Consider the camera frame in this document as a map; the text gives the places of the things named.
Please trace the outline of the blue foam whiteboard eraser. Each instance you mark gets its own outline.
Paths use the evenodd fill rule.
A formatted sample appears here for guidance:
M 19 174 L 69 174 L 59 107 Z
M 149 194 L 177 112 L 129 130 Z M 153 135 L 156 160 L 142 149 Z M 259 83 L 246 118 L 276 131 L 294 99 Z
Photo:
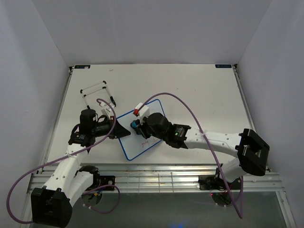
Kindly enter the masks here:
M 140 135 L 140 120 L 134 120 L 130 124 L 131 128 L 136 132 L 137 135 Z

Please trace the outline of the blue-framed small whiteboard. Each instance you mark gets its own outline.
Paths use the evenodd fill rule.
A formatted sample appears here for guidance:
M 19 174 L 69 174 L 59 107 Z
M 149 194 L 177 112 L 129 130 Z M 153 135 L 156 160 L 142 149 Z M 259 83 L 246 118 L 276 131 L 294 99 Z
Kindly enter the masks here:
M 131 123 L 137 119 L 133 114 L 133 111 L 129 111 L 119 116 L 117 119 L 121 126 L 131 132 L 130 135 L 119 139 L 121 148 L 128 161 L 136 159 L 138 156 L 161 142 L 160 139 L 153 136 L 148 139 L 144 139 L 141 135 L 138 135 L 135 132 L 131 127 Z

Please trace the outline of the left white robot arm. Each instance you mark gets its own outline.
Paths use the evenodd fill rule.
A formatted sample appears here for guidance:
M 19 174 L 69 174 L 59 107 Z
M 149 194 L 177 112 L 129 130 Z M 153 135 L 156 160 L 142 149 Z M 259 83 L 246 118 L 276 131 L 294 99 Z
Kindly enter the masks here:
M 104 120 L 99 122 L 93 109 L 81 112 L 80 123 L 73 128 L 68 141 L 66 158 L 60 161 L 44 185 L 31 193 L 34 223 L 66 227 L 78 198 L 85 190 L 95 190 L 100 186 L 99 170 L 95 166 L 80 166 L 90 152 L 90 146 L 97 137 L 116 139 L 131 134 L 113 117 L 102 117 Z

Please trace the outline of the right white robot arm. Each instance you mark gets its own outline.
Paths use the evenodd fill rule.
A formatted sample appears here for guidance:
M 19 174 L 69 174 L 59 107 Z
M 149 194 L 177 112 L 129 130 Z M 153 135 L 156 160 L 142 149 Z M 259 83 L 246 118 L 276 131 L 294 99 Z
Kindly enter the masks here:
M 270 151 L 269 145 L 252 129 L 227 134 L 207 132 L 182 124 L 172 124 L 160 114 L 153 113 L 130 126 L 145 139 L 155 137 L 175 149 L 204 149 L 224 153 L 233 159 L 218 167 L 214 177 L 217 187 L 225 189 L 245 174 L 264 176 Z

